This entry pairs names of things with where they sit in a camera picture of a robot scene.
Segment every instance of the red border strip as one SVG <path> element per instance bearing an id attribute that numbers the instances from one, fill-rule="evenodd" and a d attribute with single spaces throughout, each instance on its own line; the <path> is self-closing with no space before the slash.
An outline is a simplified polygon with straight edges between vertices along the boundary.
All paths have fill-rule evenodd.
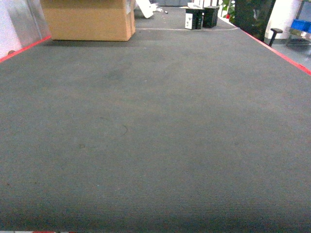
<path id="1" fill-rule="evenodd" d="M 31 44 L 31 45 L 29 45 L 29 46 L 26 46 L 26 47 L 24 47 L 24 48 L 22 48 L 22 49 L 20 49 L 20 50 L 18 50 L 18 51 L 15 51 L 15 52 L 11 53 L 10 55 L 7 55 L 7 56 L 5 56 L 5 57 L 2 57 L 2 58 L 0 58 L 0 63 L 1 63 L 1 62 L 4 62 L 5 60 L 10 59 L 11 57 L 14 57 L 15 55 L 20 54 L 21 52 L 24 52 L 24 51 L 26 51 L 26 50 L 32 48 L 33 46 L 36 46 L 36 45 L 42 43 L 43 41 L 48 40 L 48 39 L 50 39 L 50 38 L 51 38 L 51 36 L 49 35 L 49 36 L 44 37 L 43 39 L 41 39 L 41 40 L 39 40 L 39 41 L 37 41 L 37 42 L 34 42 L 33 44 Z"/>
<path id="2" fill-rule="evenodd" d="M 263 46 L 265 46 L 267 49 L 269 49 L 270 51 L 274 52 L 276 55 L 280 56 L 281 58 L 283 58 L 285 61 L 291 63 L 292 65 L 294 65 L 295 67 L 297 67 L 298 69 L 306 72 L 307 74 L 311 75 L 311 70 L 307 69 L 306 67 L 304 67 L 303 65 L 293 61 L 292 59 L 290 59 L 289 57 L 285 56 L 283 53 L 280 53 L 279 51 L 276 51 L 275 49 L 271 48 L 269 45 L 263 43 L 262 41 L 258 40 L 257 38 L 253 37 L 252 35 L 248 34 L 245 32 L 245 34 L 247 34 L 249 37 L 253 38 L 254 40 L 256 40 L 258 43 L 262 44 Z"/>

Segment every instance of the blue bin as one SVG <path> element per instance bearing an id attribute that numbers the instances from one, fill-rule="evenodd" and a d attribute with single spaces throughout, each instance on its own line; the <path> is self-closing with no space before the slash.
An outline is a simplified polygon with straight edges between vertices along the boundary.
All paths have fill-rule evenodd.
<path id="1" fill-rule="evenodd" d="M 294 19 L 291 28 L 297 29 L 300 31 L 308 32 L 311 27 L 311 22 L 299 20 L 299 19 Z"/>

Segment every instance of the shelf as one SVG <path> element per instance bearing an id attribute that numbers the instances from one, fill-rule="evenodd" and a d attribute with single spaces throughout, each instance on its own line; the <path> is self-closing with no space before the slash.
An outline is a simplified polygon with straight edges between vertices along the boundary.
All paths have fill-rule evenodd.
<path id="1" fill-rule="evenodd" d="M 307 33 L 304 31 L 297 30 L 297 29 L 293 29 L 293 28 L 290 29 L 290 33 L 291 33 L 291 35 L 296 35 L 302 39 L 311 41 L 311 33 Z"/>

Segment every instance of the gray carpet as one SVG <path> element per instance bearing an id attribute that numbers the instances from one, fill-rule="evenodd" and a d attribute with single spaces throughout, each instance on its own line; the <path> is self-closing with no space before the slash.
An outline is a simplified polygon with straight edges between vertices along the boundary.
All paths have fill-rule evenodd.
<path id="1" fill-rule="evenodd" d="M 0 64 L 0 230 L 309 232 L 310 90 L 239 29 L 42 43 Z"/>

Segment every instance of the white paper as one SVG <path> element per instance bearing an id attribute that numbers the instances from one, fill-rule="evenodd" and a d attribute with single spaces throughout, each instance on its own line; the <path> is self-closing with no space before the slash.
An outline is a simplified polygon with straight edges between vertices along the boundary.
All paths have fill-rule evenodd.
<path id="1" fill-rule="evenodd" d="M 186 22 L 185 22 L 186 29 L 192 29 L 192 19 L 193 14 L 186 13 Z"/>

